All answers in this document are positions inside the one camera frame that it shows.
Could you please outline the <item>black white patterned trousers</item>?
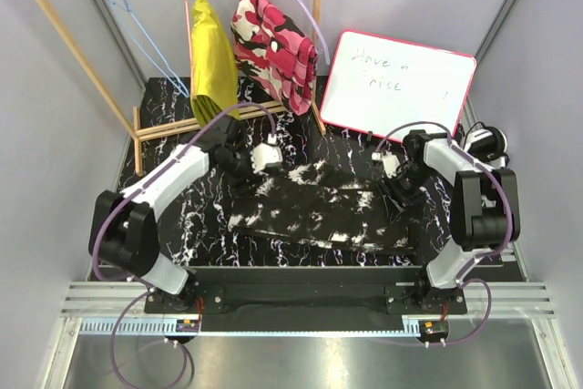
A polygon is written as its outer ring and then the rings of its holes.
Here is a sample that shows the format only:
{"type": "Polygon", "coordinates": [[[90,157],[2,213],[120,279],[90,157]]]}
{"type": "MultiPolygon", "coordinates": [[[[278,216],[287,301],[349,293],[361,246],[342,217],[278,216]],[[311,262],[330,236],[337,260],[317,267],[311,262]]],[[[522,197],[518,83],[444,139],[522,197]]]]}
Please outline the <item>black white patterned trousers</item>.
{"type": "Polygon", "coordinates": [[[233,197],[228,228],[323,249],[405,255],[416,249],[410,224],[374,180],[320,159],[261,174],[233,197]]]}

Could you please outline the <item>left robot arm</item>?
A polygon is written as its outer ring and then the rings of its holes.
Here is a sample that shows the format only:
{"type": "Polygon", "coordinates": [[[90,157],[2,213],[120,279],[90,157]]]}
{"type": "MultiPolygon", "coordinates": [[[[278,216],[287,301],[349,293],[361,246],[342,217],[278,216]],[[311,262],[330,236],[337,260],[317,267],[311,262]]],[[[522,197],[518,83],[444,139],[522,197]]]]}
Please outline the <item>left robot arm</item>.
{"type": "Polygon", "coordinates": [[[158,222],[169,204],[212,168],[221,168],[235,179],[251,176],[251,159],[241,142],[241,122],[225,116],[197,132],[190,142],[177,145],[134,185],[99,194],[88,244],[96,277],[108,279],[99,269],[103,261],[164,292],[165,302],[176,312],[189,311],[197,300],[196,274],[162,253],[158,222]]]}

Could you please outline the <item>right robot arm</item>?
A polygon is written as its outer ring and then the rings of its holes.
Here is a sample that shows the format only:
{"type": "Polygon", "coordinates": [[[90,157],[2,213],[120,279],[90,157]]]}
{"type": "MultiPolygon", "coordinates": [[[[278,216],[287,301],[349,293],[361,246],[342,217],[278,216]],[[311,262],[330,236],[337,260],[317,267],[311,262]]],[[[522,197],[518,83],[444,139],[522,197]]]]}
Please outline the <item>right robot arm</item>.
{"type": "Polygon", "coordinates": [[[420,203],[421,188],[433,175],[453,188],[450,238],[420,270],[408,298],[422,312],[435,312],[458,296],[466,275],[484,258],[500,253],[520,233],[516,173],[508,168],[506,135],[482,126],[457,143],[449,132],[411,130],[399,158],[376,149],[383,167],[379,186],[398,209],[420,203]]]}

